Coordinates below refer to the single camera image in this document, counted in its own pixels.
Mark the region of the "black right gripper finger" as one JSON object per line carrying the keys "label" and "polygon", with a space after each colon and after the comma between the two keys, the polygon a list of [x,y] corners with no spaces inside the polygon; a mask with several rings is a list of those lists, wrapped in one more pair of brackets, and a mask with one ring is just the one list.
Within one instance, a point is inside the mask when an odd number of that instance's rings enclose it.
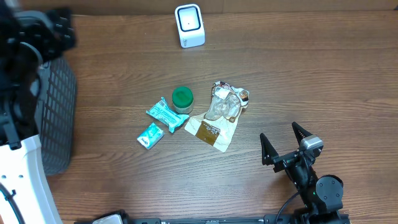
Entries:
{"label": "black right gripper finger", "polygon": [[292,123],[292,129],[294,131],[294,134],[295,134],[295,137],[297,139],[298,144],[300,146],[307,146],[308,142],[312,138],[312,133],[310,133],[307,130],[305,130],[303,127],[301,127],[296,122]]}
{"label": "black right gripper finger", "polygon": [[263,165],[273,165],[274,160],[279,157],[279,154],[274,149],[270,141],[267,139],[264,133],[260,134],[261,147],[262,147],[262,164]]}

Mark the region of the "beige clear snack bag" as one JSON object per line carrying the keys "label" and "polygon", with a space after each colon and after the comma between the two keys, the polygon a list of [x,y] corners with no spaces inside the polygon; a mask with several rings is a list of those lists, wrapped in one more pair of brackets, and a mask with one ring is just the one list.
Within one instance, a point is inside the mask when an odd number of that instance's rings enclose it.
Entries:
{"label": "beige clear snack bag", "polygon": [[208,111],[192,116],[186,123],[185,130],[219,151],[226,152],[238,119],[248,103],[248,90],[222,81],[214,82]]}

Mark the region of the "green lid jar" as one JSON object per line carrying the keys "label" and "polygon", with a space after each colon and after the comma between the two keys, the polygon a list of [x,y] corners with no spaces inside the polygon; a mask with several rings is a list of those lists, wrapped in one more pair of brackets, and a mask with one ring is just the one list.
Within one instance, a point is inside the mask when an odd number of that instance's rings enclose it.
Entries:
{"label": "green lid jar", "polygon": [[186,86],[174,89],[172,93],[174,109],[180,114],[189,114],[193,110],[193,93]]}

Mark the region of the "light teal wrapper pack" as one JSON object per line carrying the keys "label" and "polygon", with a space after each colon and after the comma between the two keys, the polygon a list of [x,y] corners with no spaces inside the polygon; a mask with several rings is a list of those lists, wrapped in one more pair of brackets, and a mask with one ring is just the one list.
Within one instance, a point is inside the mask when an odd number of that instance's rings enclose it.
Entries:
{"label": "light teal wrapper pack", "polygon": [[177,114],[171,110],[164,97],[162,97],[150,110],[147,110],[146,113],[159,120],[161,123],[166,124],[171,133],[174,133],[175,130],[189,118],[187,114]]}

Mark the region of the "teal tissue pack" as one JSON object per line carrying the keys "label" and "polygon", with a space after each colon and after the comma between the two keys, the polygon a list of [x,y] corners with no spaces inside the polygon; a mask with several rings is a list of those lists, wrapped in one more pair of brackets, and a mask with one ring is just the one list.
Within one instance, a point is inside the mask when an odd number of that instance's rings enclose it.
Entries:
{"label": "teal tissue pack", "polygon": [[153,148],[164,136],[164,131],[155,123],[151,123],[149,127],[137,138],[137,141],[146,149]]}

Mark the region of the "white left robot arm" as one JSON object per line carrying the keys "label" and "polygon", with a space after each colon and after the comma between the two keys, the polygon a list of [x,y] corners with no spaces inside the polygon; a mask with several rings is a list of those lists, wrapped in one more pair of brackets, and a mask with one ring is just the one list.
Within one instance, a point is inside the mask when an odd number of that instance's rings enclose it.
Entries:
{"label": "white left robot arm", "polygon": [[70,163],[77,80],[67,7],[15,11],[1,2],[1,218],[60,223],[47,177]]}

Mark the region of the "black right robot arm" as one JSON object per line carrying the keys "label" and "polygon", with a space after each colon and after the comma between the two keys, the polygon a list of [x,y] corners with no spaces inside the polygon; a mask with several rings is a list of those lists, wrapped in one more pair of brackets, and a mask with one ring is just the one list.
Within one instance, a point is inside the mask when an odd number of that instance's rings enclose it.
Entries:
{"label": "black right robot arm", "polygon": [[283,156],[265,134],[260,134],[262,163],[273,166],[275,173],[285,171],[297,190],[277,214],[265,215],[264,223],[349,223],[349,216],[339,213],[343,208],[343,181],[335,175],[317,177],[312,167],[323,150],[323,141],[296,122],[292,129],[298,148]]}

